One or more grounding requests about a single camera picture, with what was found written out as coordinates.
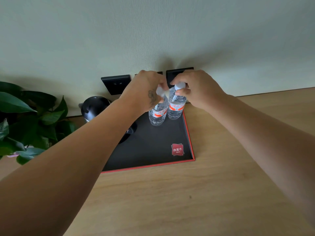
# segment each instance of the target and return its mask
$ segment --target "red square logo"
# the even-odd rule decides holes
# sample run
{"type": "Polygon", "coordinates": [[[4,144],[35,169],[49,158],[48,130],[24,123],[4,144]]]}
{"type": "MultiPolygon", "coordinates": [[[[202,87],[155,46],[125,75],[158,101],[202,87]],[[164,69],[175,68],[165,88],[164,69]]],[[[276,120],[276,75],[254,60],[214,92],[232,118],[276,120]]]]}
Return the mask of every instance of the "red square logo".
{"type": "Polygon", "coordinates": [[[172,155],[182,156],[184,155],[183,144],[172,144],[172,155]]]}

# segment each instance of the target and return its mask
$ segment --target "water bottle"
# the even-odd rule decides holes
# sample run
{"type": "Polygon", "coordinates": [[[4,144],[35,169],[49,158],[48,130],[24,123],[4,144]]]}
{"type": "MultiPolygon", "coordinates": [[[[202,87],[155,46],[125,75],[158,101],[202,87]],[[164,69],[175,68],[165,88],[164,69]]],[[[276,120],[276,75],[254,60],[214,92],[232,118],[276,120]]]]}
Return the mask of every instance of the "water bottle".
{"type": "Polygon", "coordinates": [[[184,96],[175,95],[175,92],[185,87],[186,83],[179,82],[169,90],[169,107],[167,111],[169,119],[175,120],[181,116],[187,99],[184,96]]]}
{"type": "Polygon", "coordinates": [[[163,98],[163,103],[158,103],[155,107],[149,111],[149,119],[153,126],[160,126],[166,117],[166,112],[168,108],[168,100],[165,96],[165,91],[158,87],[156,91],[157,95],[163,98]]]}

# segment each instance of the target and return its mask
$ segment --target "hand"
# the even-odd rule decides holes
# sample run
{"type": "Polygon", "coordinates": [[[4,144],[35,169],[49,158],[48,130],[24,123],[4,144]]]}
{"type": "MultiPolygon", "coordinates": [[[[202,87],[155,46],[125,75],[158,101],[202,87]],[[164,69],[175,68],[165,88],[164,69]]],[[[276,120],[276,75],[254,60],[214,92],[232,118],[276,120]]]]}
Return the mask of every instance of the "hand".
{"type": "Polygon", "coordinates": [[[203,70],[187,69],[178,74],[172,85],[178,82],[185,82],[186,88],[179,89],[175,95],[185,96],[195,107],[206,109],[212,100],[220,99],[227,94],[221,89],[218,83],[203,70]]]}
{"type": "Polygon", "coordinates": [[[155,71],[140,71],[128,84],[119,99],[132,101],[141,114],[150,111],[163,99],[156,94],[157,87],[168,90],[166,77],[155,71]]]}

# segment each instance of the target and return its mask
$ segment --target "bottle cap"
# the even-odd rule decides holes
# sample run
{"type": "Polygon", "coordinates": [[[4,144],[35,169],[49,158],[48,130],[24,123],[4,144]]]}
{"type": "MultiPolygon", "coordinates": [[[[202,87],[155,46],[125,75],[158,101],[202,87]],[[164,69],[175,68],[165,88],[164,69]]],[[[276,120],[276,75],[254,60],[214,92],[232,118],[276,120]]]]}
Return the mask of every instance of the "bottle cap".
{"type": "Polygon", "coordinates": [[[179,82],[179,83],[175,84],[175,90],[184,89],[185,87],[186,87],[185,82],[179,82]]]}
{"type": "Polygon", "coordinates": [[[161,96],[162,98],[164,98],[164,96],[165,96],[165,91],[161,87],[157,88],[157,92],[156,93],[157,93],[157,95],[161,96]]]}

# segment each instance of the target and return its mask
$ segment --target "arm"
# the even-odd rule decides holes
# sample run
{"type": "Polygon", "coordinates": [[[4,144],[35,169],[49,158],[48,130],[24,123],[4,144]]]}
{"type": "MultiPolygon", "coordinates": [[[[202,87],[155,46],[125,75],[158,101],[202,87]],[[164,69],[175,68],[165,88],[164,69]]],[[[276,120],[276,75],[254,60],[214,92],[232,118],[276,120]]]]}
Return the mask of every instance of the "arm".
{"type": "Polygon", "coordinates": [[[196,107],[226,127],[251,157],[315,225],[315,136],[272,118],[227,95],[202,70],[186,71],[173,84],[196,107]]]}
{"type": "Polygon", "coordinates": [[[158,84],[168,89],[163,75],[140,71],[95,119],[4,178],[0,235],[64,234],[126,130],[161,100],[158,84]]]}

